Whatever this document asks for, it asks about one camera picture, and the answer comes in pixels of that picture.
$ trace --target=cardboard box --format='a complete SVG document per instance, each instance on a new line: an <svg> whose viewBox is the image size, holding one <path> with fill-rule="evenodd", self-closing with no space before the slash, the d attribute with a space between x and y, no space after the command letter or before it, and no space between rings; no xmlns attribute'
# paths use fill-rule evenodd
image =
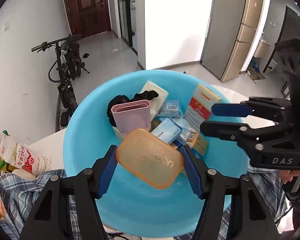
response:
<svg viewBox="0 0 300 240"><path fill-rule="evenodd" d="M176 138L176 140L182 145L186 145L187 139L190 135L190 131L187 129L182 129L180 135Z"/></svg>
<svg viewBox="0 0 300 240"><path fill-rule="evenodd" d="M203 160L203 156L209 144L199 132L190 132L190 136L188 137L186 145L191 148L196 158ZM183 167L180 173L187 176L186 171Z"/></svg>
<svg viewBox="0 0 300 240"><path fill-rule="evenodd" d="M200 124L202 124L202 122L205 121L205 119L198 112L196 112L191 106L187 107L184 118L197 131L200 131Z"/></svg>
<svg viewBox="0 0 300 240"><path fill-rule="evenodd" d="M212 106L220 102L222 102L220 96L206 86L198 84L186 109L184 118L197 131L200 131L200 124L208 120L212 114Z"/></svg>
<svg viewBox="0 0 300 240"><path fill-rule="evenodd" d="M222 97L218 96L214 91L202 84L197 85L192 97L196 98L197 101L203 104L205 108L210 112L211 107L215 103L222 102Z"/></svg>

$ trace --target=barcode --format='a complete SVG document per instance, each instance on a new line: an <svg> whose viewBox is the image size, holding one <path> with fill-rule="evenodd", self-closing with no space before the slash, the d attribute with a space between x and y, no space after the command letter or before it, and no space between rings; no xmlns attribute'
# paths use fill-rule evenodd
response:
<svg viewBox="0 0 300 240"><path fill-rule="evenodd" d="M190 140L193 140L194 136L195 136L195 134L194 134L194 133L190 133L190 135L189 135L188 139L190 139Z"/></svg>
<svg viewBox="0 0 300 240"><path fill-rule="evenodd" d="M177 110L178 107L177 106L168 106L168 110Z"/></svg>

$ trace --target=blue tissue pack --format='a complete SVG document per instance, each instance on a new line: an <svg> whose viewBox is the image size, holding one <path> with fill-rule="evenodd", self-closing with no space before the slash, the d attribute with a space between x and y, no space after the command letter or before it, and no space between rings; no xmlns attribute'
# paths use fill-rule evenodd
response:
<svg viewBox="0 0 300 240"><path fill-rule="evenodd" d="M166 118L151 133L163 142L171 144L180 135L181 129Z"/></svg>

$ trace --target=plastic bottle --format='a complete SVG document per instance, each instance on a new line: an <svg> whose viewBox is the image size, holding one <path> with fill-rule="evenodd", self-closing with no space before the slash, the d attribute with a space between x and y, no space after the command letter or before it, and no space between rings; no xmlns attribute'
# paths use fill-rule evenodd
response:
<svg viewBox="0 0 300 240"><path fill-rule="evenodd" d="M5 162L23 169L35 176L44 172L45 162L11 136L0 133L0 156Z"/></svg>

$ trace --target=orange soap dish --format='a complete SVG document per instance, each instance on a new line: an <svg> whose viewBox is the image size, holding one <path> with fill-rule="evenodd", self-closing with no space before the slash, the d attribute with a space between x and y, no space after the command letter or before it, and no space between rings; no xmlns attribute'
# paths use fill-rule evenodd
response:
<svg viewBox="0 0 300 240"><path fill-rule="evenodd" d="M157 189L166 189L183 167L180 152L143 129L128 134L115 154L118 163Z"/></svg>

